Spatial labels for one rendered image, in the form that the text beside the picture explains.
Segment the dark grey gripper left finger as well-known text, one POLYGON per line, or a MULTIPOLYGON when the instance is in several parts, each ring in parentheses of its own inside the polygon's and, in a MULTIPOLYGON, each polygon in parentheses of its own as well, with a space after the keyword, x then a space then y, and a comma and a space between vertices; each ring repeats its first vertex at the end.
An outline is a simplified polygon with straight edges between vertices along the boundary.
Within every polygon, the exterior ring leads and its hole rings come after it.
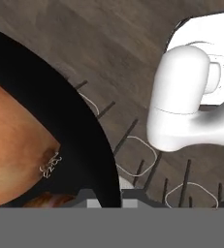
POLYGON ((79 191, 74 200, 70 201, 70 206, 81 208, 100 208, 101 204, 92 190, 83 189, 79 191))

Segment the brown onion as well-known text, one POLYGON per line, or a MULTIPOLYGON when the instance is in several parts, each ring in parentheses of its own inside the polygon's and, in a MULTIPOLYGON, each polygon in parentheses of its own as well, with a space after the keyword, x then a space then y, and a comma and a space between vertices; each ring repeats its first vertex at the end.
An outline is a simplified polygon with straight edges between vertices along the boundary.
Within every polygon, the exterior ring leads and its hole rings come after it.
POLYGON ((0 87, 0 205, 30 190, 60 143, 0 87))

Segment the black bowl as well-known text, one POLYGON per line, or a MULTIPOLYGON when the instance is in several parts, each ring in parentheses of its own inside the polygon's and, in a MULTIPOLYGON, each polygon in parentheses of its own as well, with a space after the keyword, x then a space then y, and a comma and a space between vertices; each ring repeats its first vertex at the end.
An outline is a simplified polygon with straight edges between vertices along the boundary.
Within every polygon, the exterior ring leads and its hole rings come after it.
POLYGON ((61 161, 29 192, 20 206, 50 190, 77 194, 91 189, 103 207, 120 207, 118 173, 109 141, 78 91, 44 59, 0 32, 0 86, 60 143, 61 161))

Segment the brown chicken drumstick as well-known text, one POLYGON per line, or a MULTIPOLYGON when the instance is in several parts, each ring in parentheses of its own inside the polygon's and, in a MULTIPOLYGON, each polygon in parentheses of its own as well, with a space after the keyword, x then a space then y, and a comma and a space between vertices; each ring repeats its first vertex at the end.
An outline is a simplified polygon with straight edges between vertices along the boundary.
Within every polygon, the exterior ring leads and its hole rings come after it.
POLYGON ((52 208, 59 207, 62 204, 74 200, 76 197, 69 194, 52 194, 45 192, 39 197, 28 201, 24 207, 32 208, 52 208))

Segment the white rounded object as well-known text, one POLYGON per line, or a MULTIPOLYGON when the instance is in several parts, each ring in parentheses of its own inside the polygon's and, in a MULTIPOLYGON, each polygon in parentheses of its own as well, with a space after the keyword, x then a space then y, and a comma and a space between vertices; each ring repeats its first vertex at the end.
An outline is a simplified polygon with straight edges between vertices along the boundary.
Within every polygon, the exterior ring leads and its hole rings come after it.
POLYGON ((187 17, 171 32, 153 80, 146 134, 165 152, 224 146, 224 11, 187 17))

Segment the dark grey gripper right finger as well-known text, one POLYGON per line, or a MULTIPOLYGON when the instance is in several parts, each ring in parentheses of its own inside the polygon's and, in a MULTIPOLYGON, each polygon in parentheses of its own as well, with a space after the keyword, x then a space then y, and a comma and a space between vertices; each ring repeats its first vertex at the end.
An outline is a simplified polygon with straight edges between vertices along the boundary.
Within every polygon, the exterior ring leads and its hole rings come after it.
POLYGON ((123 208, 139 208, 148 206, 153 208, 164 208, 165 205, 159 201, 151 200, 142 189, 126 189, 121 191, 123 208))

